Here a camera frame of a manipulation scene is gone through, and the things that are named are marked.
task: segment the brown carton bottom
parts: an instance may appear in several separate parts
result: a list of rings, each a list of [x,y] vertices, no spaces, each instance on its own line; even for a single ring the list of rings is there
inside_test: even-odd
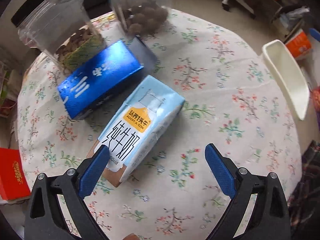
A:
[[[97,140],[94,145],[92,146],[92,148],[90,149],[89,153],[87,154],[87,158],[90,158],[94,155],[94,149],[95,147],[99,144],[99,140]],[[102,176],[109,181],[114,187],[119,187],[119,185],[121,184],[120,179],[122,174],[124,173],[125,169],[127,168],[127,166],[125,166],[123,164],[122,168],[119,169],[119,171],[117,172],[113,172],[108,170],[107,168],[104,169]]]

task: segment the shiny blue box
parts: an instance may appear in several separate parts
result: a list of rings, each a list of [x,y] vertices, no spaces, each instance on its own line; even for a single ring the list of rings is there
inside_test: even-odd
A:
[[[122,41],[101,51],[58,86],[70,118],[84,119],[104,101],[139,82],[142,69]]]

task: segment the round table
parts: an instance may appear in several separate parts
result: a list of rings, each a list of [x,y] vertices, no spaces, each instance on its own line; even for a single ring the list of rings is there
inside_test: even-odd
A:
[[[117,22],[108,19],[93,20],[107,43],[128,44]],[[126,182],[115,188],[100,178],[85,198],[106,235],[205,239],[230,201],[205,161],[208,143],[252,174],[276,172],[288,198],[301,177],[297,132],[279,87],[252,48],[235,33],[176,10],[144,41],[159,59],[154,77],[186,102]],[[55,176],[77,167],[117,110],[115,102],[125,99],[119,96],[86,120],[72,121],[57,91],[63,79],[42,53],[18,98],[19,147],[30,188],[40,172]],[[63,197],[59,200],[77,234]]]

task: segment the blue gripper pad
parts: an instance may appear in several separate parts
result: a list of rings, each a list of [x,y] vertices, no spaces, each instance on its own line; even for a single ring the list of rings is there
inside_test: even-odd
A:
[[[204,156],[224,195],[233,199],[236,195],[234,178],[210,144],[206,146]]]
[[[91,195],[104,168],[108,164],[110,158],[109,148],[103,145],[103,147],[99,148],[98,151],[98,155],[85,170],[79,181],[78,195],[81,199],[84,199],[84,197]]]

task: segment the table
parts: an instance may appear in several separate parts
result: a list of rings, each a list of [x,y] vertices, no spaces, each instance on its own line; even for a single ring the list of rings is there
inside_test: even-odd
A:
[[[108,44],[123,39],[117,23],[93,20]],[[185,97],[182,111],[128,181],[101,178],[85,202],[111,239],[205,239],[229,202],[205,158],[214,143],[252,174],[278,174],[288,198],[301,177],[297,132],[286,101],[256,53],[235,33],[172,10],[169,22],[144,39],[158,56],[154,76]],[[110,101],[72,121],[57,92],[63,74],[41,54],[18,99],[18,138],[30,188],[36,175],[77,167],[116,111]],[[59,197],[70,230],[77,230]],[[252,210],[255,195],[250,200]],[[243,232],[247,214],[239,227]]]

